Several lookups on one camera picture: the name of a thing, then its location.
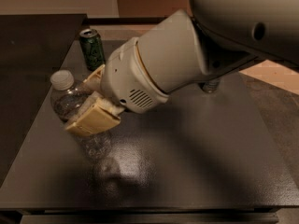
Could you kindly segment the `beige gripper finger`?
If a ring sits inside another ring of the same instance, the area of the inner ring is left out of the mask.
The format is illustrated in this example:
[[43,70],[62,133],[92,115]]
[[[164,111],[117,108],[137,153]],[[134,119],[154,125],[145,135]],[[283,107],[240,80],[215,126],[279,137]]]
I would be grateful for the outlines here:
[[77,136],[102,133],[120,124],[120,114],[123,111],[123,106],[114,105],[95,91],[70,118],[64,128]]
[[83,81],[83,83],[92,91],[100,91],[105,68],[106,66],[104,64],[98,67]]

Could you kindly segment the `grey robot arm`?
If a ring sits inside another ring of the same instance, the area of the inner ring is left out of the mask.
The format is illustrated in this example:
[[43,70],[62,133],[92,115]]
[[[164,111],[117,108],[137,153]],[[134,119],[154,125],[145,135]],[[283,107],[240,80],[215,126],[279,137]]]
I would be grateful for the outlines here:
[[90,136],[145,113],[171,92],[206,83],[251,61],[299,67],[299,0],[190,0],[140,37],[113,51],[85,80],[91,95],[65,124]]

